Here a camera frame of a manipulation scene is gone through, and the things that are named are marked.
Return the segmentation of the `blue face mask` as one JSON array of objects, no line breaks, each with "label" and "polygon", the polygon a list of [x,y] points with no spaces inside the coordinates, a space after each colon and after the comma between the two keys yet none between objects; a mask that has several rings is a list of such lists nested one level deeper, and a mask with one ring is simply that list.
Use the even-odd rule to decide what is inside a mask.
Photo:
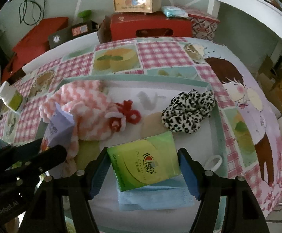
[{"label": "blue face mask", "polygon": [[182,174],[159,183],[121,191],[117,185],[121,211],[164,210],[191,207],[201,191],[197,181],[187,183]]}]

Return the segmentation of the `green tissue pack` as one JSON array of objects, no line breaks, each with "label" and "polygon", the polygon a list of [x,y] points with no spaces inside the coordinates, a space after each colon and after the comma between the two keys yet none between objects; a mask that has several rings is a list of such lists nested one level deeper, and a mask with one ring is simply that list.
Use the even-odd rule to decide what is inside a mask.
[{"label": "green tissue pack", "polygon": [[99,141],[79,140],[79,151],[73,159],[68,159],[48,171],[55,179],[70,177],[78,170],[85,170],[89,162],[100,154]]},{"label": "green tissue pack", "polygon": [[121,192],[152,185],[180,175],[170,131],[107,148]]}]

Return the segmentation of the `pink white knitted cloth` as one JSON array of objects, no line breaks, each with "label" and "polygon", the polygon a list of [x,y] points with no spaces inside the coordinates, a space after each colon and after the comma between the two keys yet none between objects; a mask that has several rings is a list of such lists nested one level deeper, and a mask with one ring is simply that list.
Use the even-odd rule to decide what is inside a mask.
[{"label": "pink white knitted cloth", "polygon": [[109,119],[105,116],[117,112],[115,103],[104,93],[104,84],[99,80],[73,81],[63,85],[39,107],[43,122],[49,123],[56,104],[73,115],[75,126],[67,149],[67,159],[79,152],[79,140],[100,141],[112,135]]}]

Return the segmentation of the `red pink knitted bow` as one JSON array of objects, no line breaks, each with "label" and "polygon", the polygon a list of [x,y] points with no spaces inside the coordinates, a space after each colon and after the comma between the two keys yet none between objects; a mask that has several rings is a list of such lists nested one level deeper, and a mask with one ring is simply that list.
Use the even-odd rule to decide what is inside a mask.
[{"label": "red pink knitted bow", "polygon": [[127,123],[136,125],[141,121],[141,114],[133,109],[132,100],[124,100],[122,103],[116,103],[117,111],[111,111],[105,115],[108,120],[109,128],[112,132],[123,132]]}]

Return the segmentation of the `purple tissue pack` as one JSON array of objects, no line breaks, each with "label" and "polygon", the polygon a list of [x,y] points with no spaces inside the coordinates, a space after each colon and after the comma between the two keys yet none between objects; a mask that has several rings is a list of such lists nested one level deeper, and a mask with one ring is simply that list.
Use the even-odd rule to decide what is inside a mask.
[{"label": "purple tissue pack", "polygon": [[74,117],[71,113],[62,110],[58,103],[55,103],[55,107],[55,112],[45,131],[44,149],[56,145],[68,149],[75,126]]}]

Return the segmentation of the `white pill bottle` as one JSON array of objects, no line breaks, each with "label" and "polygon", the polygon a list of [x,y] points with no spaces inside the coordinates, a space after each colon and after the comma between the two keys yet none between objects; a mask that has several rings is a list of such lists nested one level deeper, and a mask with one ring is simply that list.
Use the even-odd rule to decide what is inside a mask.
[{"label": "white pill bottle", "polygon": [[7,81],[3,82],[0,87],[0,99],[12,111],[19,112],[24,103],[24,97]]}]

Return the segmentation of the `leopard print scrunchie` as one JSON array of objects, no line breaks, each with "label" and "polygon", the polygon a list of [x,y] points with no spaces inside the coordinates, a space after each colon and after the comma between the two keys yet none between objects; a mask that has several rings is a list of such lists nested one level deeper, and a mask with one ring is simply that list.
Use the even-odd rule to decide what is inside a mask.
[{"label": "leopard print scrunchie", "polygon": [[215,106],[212,90],[181,92],[162,111],[161,121],[173,133],[192,134],[200,129],[204,119],[210,117]]}]

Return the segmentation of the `beige egg-shaped sponge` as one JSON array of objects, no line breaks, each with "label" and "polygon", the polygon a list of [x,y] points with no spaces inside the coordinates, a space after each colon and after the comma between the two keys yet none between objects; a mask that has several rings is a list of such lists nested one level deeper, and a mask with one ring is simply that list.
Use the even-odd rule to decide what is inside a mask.
[{"label": "beige egg-shaped sponge", "polygon": [[156,112],[147,115],[142,122],[140,131],[141,138],[148,138],[167,132],[168,129],[162,124],[161,118],[161,112]]}]

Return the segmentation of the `white tray with teal rim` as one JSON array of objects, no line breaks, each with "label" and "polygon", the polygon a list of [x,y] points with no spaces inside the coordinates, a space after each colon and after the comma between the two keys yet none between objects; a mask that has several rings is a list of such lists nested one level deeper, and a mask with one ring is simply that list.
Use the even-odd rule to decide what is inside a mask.
[{"label": "white tray with teal rim", "polygon": [[[99,75],[97,79],[106,87],[107,94],[115,102],[132,100],[133,108],[142,119],[163,111],[171,99],[181,92],[210,90],[210,84],[192,79],[169,76],[136,74]],[[104,147],[132,142],[142,138],[142,125],[127,125],[124,132],[102,142],[81,142],[76,163],[84,167],[95,160]],[[185,148],[193,160],[205,164],[214,155],[226,159],[226,146],[222,121],[218,109],[202,121],[193,134],[175,134],[175,147]],[[109,169],[102,188],[90,201],[90,207],[98,228],[102,232],[189,232],[199,209],[199,201],[188,207],[152,210],[122,211],[119,207],[117,180]]]}]

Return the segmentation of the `black rectangular box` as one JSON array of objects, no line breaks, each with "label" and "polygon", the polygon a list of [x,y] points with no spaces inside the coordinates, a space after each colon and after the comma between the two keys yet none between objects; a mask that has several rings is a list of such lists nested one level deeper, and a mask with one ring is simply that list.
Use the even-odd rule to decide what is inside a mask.
[{"label": "black rectangular box", "polygon": [[76,25],[63,28],[48,36],[48,43],[50,49],[58,47],[59,45],[76,39],[78,37],[87,35],[93,32],[92,21],[79,23]]}]

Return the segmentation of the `green toy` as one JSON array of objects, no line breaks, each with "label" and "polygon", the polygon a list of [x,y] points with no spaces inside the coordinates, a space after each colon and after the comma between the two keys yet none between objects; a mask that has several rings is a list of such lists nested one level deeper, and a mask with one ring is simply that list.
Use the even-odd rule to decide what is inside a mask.
[{"label": "green toy", "polygon": [[91,21],[91,10],[84,10],[78,13],[78,18],[82,20],[83,23]]}]

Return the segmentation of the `red cardboard box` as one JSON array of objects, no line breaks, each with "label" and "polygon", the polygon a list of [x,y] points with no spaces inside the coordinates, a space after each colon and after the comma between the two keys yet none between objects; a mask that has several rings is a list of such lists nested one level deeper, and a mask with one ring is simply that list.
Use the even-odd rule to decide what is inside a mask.
[{"label": "red cardboard box", "polygon": [[110,29],[114,41],[139,37],[193,36],[190,20],[167,18],[162,12],[113,14]]}]

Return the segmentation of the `red patterned gift box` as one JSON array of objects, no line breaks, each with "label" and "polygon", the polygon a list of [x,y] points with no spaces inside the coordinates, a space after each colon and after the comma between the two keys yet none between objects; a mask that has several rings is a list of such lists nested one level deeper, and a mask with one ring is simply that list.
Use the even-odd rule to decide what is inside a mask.
[{"label": "red patterned gift box", "polygon": [[183,10],[188,14],[191,22],[193,37],[212,41],[220,20],[195,8],[183,7]]}]

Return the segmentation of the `pale blue wipes pack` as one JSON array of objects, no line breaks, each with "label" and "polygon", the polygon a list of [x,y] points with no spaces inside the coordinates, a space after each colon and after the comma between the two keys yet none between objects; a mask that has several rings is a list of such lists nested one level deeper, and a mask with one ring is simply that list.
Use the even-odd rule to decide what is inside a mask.
[{"label": "pale blue wipes pack", "polygon": [[161,11],[167,18],[188,18],[188,13],[176,6],[162,6]]}]

